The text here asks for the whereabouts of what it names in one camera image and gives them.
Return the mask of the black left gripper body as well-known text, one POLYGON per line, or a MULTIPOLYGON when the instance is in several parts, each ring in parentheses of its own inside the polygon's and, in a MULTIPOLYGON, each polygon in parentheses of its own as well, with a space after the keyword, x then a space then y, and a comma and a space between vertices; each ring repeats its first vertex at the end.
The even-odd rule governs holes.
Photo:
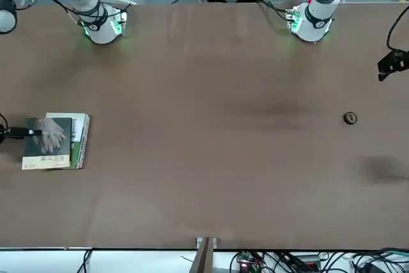
POLYGON ((390 51, 378 62, 379 74, 393 74, 408 70, 408 52, 390 51))

